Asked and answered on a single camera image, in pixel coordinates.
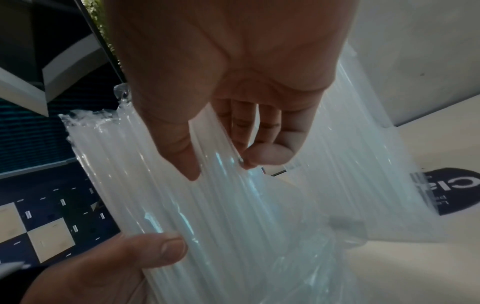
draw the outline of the black sleeve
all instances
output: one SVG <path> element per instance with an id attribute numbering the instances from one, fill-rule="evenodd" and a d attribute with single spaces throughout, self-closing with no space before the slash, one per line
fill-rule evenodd
<path id="1" fill-rule="evenodd" d="M 19 304 L 35 279 L 47 267 L 20 270 L 0 280 L 2 304 Z"/>

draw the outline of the concrete floor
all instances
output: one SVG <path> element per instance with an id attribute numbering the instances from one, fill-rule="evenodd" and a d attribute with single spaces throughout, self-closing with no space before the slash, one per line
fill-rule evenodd
<path id="1" fill-rule="evenodd" d="M 480 94 L 479 0 L 362 0 L 349 42 L 396 125 Z"/>

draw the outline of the human hand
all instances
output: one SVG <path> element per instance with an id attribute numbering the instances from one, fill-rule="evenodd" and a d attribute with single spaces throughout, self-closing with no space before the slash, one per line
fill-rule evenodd
<path id="1" fill-rule="evenodd" d="M 135 108 L 160 154 L 195 180 L 188 122 L 209 102 L 245 168 L 293 158 L 334 81 L 357 4 L 105 0 L 105 10 Z"/>
<path id="2" fill-rule="evenodd" d="M 118 235 L 94 249 L 46 269 L 21 304 L 146 303 L 142 269 L 174 264 L 188 247 L 176 233 Z"/>

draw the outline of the clear plastic bag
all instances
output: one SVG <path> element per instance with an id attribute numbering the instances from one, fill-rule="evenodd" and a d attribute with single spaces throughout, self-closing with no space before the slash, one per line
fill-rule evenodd
<path id="1" fill-rule="evenodd" d="M 438 241 L 435 197 L 347 44 L 289 179 L 329 216 L 363 221 L 368 238 Z"/>
<path id="2" fill-rule="evenodd" d="M 190 182 L 158 154 L 128 88 L 116 93 L 122 98 L 116 112 L 77 111 L 62 119 L 124 233 L 185 237 L 185 260 L 145 271 L 160 303 L 361 302 L 330 219 L 296 187 L 261 169 L 241 169 L 210 106 L 190 125 L 202 169 Z"/>

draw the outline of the person's right hand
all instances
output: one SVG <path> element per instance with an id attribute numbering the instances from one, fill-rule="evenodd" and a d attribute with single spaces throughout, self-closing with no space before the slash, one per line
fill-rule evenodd
<path id="1" fill-rule="evenodd" d="M 191 180 L 189 120 L 211 102 L 246 168 L 300 149 L 358 0 L 104 0 L 133 103 L 160 154 Z M 257 105 L 260 128 L 248 147 Z"/>

